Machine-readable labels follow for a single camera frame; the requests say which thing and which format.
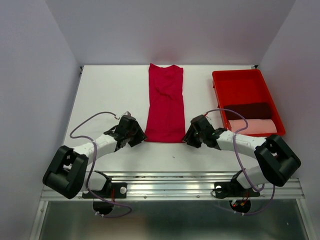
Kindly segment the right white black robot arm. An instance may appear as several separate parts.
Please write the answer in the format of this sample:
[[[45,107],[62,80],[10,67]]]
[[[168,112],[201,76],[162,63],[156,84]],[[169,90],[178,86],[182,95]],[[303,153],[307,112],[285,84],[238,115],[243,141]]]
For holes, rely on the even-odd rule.
[[[301,166],[301,160],[281,136],[254,137],[214,128],[205,115],[191,120],[183,142],[195,148],[205,144],[216,150],[233,151],[237,157],[245,155],[257,160],[256,167],[242,166],[231,180],[215,183],[213,192],[219,199],[240,197],[248,191],[258,195],[258,186],[268,183],[283,187]]]

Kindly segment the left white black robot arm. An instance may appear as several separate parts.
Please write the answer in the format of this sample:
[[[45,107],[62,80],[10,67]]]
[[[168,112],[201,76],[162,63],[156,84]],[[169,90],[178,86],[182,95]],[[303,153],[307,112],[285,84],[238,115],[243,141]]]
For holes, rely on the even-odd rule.
[[[118,120],[118,124],[96,139],[87,135],[74,135],[81,126],[102,114],[112,115]],[[69,137],[86,139],[88,142],[76,147],[60,146],[42,178],[45,186],[67,199],[74,198],[79,192],[92,190],[91,176],[99,158],[115,153],[126,145],[134,147],[147,139],[138,121],[129,112],[118,117],[109,111],[102,111],[89,117],[75,127]]]

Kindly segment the red t-shirt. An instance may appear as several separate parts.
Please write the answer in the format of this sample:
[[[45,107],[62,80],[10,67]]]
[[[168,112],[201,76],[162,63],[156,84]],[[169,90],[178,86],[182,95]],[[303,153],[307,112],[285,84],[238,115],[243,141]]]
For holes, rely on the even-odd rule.
[[[148,142],[182,142],[186,134],[183,74],[184,69],[177,65],[149,65],[149,110],[145,129]]]

